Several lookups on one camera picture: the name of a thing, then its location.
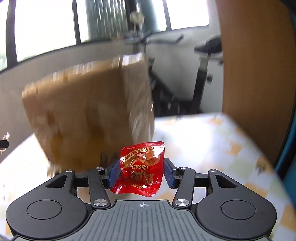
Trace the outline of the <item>red small snack packet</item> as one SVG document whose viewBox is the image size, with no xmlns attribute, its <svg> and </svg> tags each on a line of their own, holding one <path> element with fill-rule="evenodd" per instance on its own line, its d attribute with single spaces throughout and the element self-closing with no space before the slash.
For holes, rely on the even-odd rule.
<svg viewBox="0 0 296 241">
<path fill-rule="evenodd" d="M 158 192 L 164 172 L 165 143 L 146 142 L 125 147 L 120 154 L 121 175 L 111 192 L 153 197 Z"/>
</svg>

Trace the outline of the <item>brown cardboard box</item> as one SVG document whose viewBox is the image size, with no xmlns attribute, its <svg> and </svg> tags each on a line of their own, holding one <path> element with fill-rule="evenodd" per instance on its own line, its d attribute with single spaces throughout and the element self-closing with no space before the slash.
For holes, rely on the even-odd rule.
<svg viewBox="0 0 296 241">
<path fill-rule="evenodd" d="M 57 172 L 107 167 L 124 147 L 149 142 L 154 110 L 143 53 L 74 65 L 26 85 L 22 102 Z"/>
</svg>

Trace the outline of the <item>black exercise bike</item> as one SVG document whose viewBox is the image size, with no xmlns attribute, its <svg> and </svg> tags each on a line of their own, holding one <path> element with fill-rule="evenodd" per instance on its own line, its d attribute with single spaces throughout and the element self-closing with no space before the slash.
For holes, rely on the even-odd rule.
<svg viewBox="0 0 296 241">
<path fill-rule="evenodd" d="M 156 117 L 222 111 L 221 36 L 129 34 L 125 44 L 147 55 Z"/>
</svg>

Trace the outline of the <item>blue chair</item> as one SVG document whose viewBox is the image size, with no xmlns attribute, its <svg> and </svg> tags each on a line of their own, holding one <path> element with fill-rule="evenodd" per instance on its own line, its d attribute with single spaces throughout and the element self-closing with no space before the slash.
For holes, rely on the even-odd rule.
<svg viewBox="0 0 296 241">
<path fill-rule="evenodd" d="M 275 170 L 295 206 L 295 110 Z"/>
</svg>

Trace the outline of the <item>dark framed window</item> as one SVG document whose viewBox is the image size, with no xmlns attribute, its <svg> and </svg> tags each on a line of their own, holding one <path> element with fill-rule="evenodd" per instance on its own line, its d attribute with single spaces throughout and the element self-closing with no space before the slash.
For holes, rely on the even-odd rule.
<svg viewBox="0 0 296 241">
<path fill-rule="evenodd" d="M 144 14 L 144 33 L 210 23 L 207 1 L 1 1 L 1 70 L 58 49 L 125 38 L 135 31 L 134 10 Z"/>
</svg>

